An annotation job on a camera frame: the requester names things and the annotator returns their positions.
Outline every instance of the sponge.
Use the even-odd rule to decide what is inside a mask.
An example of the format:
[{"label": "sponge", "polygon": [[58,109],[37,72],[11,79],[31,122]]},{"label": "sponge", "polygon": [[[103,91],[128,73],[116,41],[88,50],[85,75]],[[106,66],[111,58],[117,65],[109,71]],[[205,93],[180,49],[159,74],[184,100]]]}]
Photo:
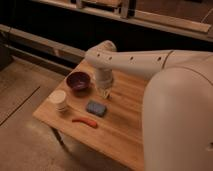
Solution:
[{"label": "sponge", "polygon": [[96,101],[90,100],[86,106],[86,111],[99,117],[103,117],[106,113],[106,106]]}]

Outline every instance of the wooden table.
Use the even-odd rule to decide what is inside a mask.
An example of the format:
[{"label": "wooden table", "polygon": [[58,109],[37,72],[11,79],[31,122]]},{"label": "wooden table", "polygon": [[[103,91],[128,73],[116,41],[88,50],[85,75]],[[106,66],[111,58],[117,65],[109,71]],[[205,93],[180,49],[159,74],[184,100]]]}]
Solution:
[{"label": "wooden table", "polygon": [[[93,69],[84,60],[73,70],[75,71],[87,72],[93,78]],[[61,144],[63,142],[57,130],[133,170],[143,171],[141,109],[146,82],[141,78],[117,71],[113,74],[115,82],[109,99],[103,99],[97,94],[93,81],[87,91],[76,95],[64,80],[56,89],[66,91],[68,111],[59,114],[46,99],[33,115],[52,128]],[[108,111],[103,118],[85,111],[89,100],[95,100],[107,106]],[[72,119],[77,116],[86,116],[97,121],[98,128],[94,129],[82,123],[72,123]]]}]

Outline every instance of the paper cup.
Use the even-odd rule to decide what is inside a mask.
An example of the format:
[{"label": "paper cup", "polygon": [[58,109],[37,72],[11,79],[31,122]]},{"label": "paper cup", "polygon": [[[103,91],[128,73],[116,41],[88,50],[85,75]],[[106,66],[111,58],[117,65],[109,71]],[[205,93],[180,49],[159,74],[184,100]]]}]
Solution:
[{"label": "paper cup", "polygon": [[54,104],[56,110],[64,111],[67,108],[67,94],[63,90],[55,90],[50,94],[49,101]]}]

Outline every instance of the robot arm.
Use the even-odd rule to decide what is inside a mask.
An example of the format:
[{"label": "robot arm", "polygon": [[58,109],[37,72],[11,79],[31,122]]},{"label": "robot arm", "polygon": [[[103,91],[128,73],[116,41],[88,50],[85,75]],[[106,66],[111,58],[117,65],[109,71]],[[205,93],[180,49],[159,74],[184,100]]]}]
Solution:
[{"label": "robot arm", "polygon": [[150,79],[164,68],[188,60],[203,60],[211,55],[211,52],[181,50],[116,52],[111,41],[104,41],[89,49],[85,57],[96,69],[115,69]]},{"label": "robot arm", "polygon": [[86,60],[100,88],[112,86],[112,69],[151,78],[142,109],[145,171],[212,171],[213,53],[115,51],[105,41]]}]

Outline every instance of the bowl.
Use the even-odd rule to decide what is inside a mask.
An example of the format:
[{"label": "bowl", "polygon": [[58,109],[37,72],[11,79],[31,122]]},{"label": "bowl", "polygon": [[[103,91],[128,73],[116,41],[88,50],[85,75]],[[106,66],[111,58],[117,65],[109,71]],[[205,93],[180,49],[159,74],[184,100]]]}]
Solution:
[{"label": "bowl", "polygon": [[67,77],[66,83],[74,91],[84,90],[90,85],[90,76],[85,72],[74,72]]}]

